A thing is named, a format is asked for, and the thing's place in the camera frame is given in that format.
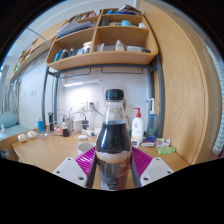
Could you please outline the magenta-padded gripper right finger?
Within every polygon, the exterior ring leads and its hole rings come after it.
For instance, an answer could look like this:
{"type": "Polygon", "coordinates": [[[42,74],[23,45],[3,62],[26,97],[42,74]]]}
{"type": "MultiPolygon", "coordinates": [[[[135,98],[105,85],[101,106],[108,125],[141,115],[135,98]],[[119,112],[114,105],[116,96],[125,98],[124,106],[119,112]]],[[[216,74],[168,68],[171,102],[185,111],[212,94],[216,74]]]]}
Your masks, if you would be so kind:
{"type": "Polygon", "coordinates": [[[146,186],[167,175],[173,170],[160,158],[152,158],[138,148],[132,148],[131,171],[136,188],[146,186]]]}

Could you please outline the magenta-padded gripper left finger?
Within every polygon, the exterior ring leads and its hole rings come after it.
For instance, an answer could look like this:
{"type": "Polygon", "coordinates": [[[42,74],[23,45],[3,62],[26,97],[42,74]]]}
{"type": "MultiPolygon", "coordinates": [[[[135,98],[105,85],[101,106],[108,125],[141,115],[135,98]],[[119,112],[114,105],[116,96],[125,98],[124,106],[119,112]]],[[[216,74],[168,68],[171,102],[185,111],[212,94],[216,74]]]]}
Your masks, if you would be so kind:
{"type": "Polygon", "coordinates": [[[92,188],[96,171],[96,148],[88,149],[76,158],[67,157],[53,174],[84,188],[92,188]]]}

